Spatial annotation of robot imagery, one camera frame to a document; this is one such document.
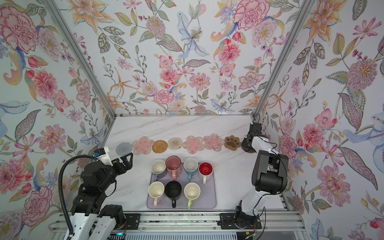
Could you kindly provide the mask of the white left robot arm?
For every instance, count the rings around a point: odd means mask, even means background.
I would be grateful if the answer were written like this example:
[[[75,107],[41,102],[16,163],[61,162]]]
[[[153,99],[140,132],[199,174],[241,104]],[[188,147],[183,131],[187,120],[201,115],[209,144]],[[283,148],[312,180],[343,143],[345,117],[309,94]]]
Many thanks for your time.
[[[106,190],[110,185],[117,185],[117,176],[125,174],[133,167],[133,153],[124,155],[106,165],[101,161],[100,154],[95,156],[79,155],[64,163],[58,178],[59,199],[63,215],[68,227],[65,240],[106,240],[110,234],[121,227],[127,226],[128,218],[120,205],[102,206]],[[92,160],[81,173],[83,183],[73,200],[70,211],[67,210],[63,175],[66,167],[78,159]]]

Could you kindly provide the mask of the woven tan round coaster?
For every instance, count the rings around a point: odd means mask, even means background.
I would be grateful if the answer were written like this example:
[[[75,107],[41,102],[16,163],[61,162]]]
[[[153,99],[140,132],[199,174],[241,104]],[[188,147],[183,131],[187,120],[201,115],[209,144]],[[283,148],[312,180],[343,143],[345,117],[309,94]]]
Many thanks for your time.
[[[152,145],[152,150],[156,154],[164,153],[168,149],[168,143],[163,140],[155,141]]]

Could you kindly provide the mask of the dark navy small mug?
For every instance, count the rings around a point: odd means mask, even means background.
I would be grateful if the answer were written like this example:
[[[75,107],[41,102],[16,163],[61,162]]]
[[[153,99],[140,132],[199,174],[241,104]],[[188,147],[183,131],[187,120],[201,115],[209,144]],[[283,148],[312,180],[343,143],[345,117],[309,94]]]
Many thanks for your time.
[[[252,147],[252,140],[244,138],[241,144],[242,149],[247,153],[255,153],[256,150]]]

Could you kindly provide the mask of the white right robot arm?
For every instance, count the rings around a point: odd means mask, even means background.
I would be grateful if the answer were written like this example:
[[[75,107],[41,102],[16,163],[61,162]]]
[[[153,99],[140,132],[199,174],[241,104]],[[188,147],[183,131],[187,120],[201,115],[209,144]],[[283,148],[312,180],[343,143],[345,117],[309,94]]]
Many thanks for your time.
[[[262,134],[259,123],[250,124],[241,147],[247,153],[256,153],[257,157],[251,175],[253,188],[236,206],[234,220],[251,225],[265,210],[267,200],[286,189],[289,158],[276,151],[277,144]]]

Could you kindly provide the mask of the grey round coaster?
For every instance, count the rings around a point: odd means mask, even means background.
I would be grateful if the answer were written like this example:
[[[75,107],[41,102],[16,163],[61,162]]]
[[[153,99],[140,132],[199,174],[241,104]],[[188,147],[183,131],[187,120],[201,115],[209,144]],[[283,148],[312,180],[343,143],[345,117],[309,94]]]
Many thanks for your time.
[[[125,156],[125,155],[128,155],[129,153],[131,153],[133,150],[133,147],[131,145],[131,143],[128,143],[128,142],[123,142],[123,143],[120,143],[117,147],[116,147],[116,153],[119,155],[119,156]]]

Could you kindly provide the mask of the colourful patterned round coaster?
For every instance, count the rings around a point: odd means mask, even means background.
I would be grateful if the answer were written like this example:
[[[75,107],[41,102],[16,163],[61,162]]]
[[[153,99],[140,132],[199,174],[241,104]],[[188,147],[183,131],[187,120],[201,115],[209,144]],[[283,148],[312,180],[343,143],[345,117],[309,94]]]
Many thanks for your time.
[[[176,151],[183,146],[183,140],[178,137],[173,137],[168,141],[169,149]]]

